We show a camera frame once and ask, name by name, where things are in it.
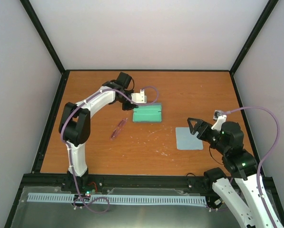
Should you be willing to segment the light blue cleaning cloth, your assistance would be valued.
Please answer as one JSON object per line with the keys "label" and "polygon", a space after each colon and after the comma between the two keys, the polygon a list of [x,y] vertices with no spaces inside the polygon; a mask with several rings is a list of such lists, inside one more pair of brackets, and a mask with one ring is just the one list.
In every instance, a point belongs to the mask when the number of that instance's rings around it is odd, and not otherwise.
{"label": "light blue cleaning cloth", "polygon": [[177,127],[176,147],[178,150],[203,150],[203,142],[192,135],[188,127]]}

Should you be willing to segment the grey glasses case green lining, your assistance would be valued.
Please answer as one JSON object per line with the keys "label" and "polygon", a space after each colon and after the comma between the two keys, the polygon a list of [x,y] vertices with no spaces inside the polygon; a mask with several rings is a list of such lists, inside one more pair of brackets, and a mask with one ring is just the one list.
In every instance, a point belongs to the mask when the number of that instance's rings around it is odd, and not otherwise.
{"label": "grey glasses case green lining", "polygon": [[160,123],[162,121],[162,104],[154,103],[135,108],[132,121],[135,123]]}

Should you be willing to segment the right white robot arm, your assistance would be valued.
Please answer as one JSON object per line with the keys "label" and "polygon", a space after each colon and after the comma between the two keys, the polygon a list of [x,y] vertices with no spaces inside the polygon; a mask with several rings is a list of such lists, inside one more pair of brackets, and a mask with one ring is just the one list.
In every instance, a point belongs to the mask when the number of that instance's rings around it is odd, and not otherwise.
{"label": "right white robot arm", "polygon": [[209,147],[222,155],[222,164],[243,193],[236,193],[220,168],[204,172],[205,188],[215,192],[226,204],[242,228],[283,227],[266,194],[263,179],[258,173],[254,156],[244,149],[244,133],[239,123],[219,116],[215,124],[188,118],[190,133],[209,143]]}

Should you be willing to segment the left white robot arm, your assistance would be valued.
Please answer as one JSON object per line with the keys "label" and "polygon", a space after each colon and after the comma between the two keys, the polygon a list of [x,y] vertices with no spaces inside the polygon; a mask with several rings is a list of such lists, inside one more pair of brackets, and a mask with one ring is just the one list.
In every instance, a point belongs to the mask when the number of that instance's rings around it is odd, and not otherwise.
{"label": "left white robot arm", "polygon": [[65,104],[59,133],[68,150],[68,171],[75,176],[71,184],[76,190],[84,191],[88,187],[88,178],[83,175],[88,171],[85,144],[91,133],[92,116],[104,106],[115,102],[120,102],[124,111],[136,108],[137,105],[130,101],[134,90],[128,89],[133,82],[130,75],[121,72],[116,80],[105,82],[98,91],[86,99]]}

